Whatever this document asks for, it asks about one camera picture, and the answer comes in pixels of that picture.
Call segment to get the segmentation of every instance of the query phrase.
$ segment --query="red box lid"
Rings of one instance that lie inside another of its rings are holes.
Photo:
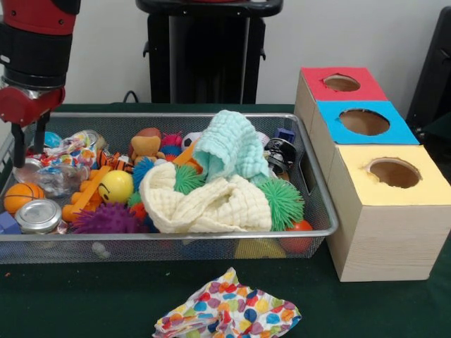
[[[316,101],[388,101],[366,68],[302,68]]]

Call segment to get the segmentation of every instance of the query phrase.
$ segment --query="orange block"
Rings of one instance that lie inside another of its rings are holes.
[[[89,177],[89,181],[84,181],[80,185],[80,192],[76,192],[72,195],[70,202],[63,208],[63,219],[66,222],[74,222],[77,220],[81,210],[95,211],[102,200],[97,192],[100,181],[111,170],[111,167],[104,165],[99,170],[93,170]]]
[[[191,145],[186,148],[184,152],[182,152],[172,163],[176,165],[191,165],[194,167],[198,174],[202,174],[202,167],[193,159],[192,154],[194,153],[194,146],[196,145],[198,139],[191,143]]]

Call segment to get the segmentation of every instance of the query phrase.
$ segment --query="green spiky ball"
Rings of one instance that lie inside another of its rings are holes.
[[[140,192],[134,192],[129,198],[128,198],[128,207],[131,208],[135,206],[138,203],[141,203],[141,195]]]
[[[204,186],[205,178],[191,165],[181,165],[175,169],[174,190],[188,195],[194,189]]]
[[[271,208],[271,231],[285,231],[304,219],[304,199],[299,191],[285,180],[268,178],[258,185]]]

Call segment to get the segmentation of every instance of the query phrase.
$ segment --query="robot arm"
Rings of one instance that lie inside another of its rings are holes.
[[[35,146],[44,147],[50,111],[64,100],[75,17],[80,0],[0,0],[0,118],[12,123],[14,166],[25,162],[22,128],[37,123]]]

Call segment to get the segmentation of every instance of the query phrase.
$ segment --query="mint green cloth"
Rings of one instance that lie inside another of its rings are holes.
[[[203,167],[207,182],[235,174],[252,182],[269,176],[254,126],[236,111],[220,111],[213,117],[196,143],[193,157]]]

